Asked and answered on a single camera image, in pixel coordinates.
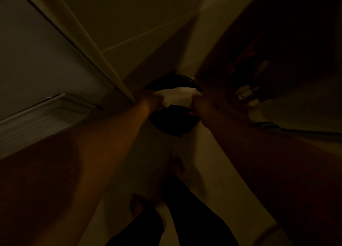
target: tissue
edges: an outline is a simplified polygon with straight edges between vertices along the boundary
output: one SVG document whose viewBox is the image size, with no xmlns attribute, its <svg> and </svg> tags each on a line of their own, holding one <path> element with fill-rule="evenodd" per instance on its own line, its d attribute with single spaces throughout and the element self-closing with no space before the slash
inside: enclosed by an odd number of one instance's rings
<svg viewBox="0 0 342 246">
<path fill-rule="evenodd" d="M 185 106 L 188 108 L 191 105 L 193 95 L 202 95 L 197 89 L 188 87 L 163 89 L 156 91 L 154 94 L 164 97 L 162 104 L 166 108 L 170 105 Z"/>
</svg>

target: black pants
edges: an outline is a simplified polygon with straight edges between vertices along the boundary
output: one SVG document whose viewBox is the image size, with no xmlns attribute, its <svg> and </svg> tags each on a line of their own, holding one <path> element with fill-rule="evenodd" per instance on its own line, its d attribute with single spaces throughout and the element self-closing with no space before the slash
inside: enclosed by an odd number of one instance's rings
<svg viewBox="0 0 342 246">
<path fill-rule="evenodd" d="M 170 210 L 181 246 L 238 245 L 225 222 L 178 178 L 171 177 L 165 183 L 163 200 Z M 157 246 L 163 232 L 160 215 L 152 205 L 147 205 L 122 232 L 110 239 L 106 246 Z"/>
</svg>

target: person's left arm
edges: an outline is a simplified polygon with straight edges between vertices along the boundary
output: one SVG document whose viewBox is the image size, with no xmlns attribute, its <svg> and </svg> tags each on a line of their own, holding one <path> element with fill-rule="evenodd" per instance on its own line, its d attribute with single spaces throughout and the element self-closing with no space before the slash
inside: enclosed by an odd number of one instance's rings
<svg viewBox="0 0 342 246">
<path fill-rule="evenodd" d="M 163 97 L 59 133 L 0 161 L 0 244 L 77 245 L 141 125 Z"/>
</svg>

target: black trash bag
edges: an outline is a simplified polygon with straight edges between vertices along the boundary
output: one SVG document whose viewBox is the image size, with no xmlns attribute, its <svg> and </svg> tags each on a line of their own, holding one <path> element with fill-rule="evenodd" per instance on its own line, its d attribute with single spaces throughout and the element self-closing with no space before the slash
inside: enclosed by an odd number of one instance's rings
<svg viewBox="0 0 342 246">
<path fill-rule="evenodd" d="M 196 88 L 201 92 L 193 79 L 177 74 L 163 76 L 148 84 L 146 89 L 163 90 L 178 87 Z M 163 107 L 163 110 L 156 111 L 150 116 L 151 123 L 160 131 L 178 137 L 190 132 L 200 119 L 199 116 L 189 115 L 189 108 L 175 105 L 170 105 L 168 108 Z"/>
</svg>

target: foot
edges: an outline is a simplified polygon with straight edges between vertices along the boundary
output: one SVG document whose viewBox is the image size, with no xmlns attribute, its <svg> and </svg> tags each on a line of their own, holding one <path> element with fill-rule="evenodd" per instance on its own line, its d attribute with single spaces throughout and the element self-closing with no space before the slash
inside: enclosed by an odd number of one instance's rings
<svg viewBox="0 0 342 246">
<path fill-rule="evenodd" d="M 170 156 L 168 169 L 171 175 L 174 175 L 183 181 L 185 168 L 182 159 L 179 156 Z"/>
<path fill-rule="evenodd" d="M 137 194 L 132 195 L 132 199 L 129 202 L 129 209 L 131 211 L 132 217 L 137 217 L 144 209 L 147 201 Z"/>
</svg>

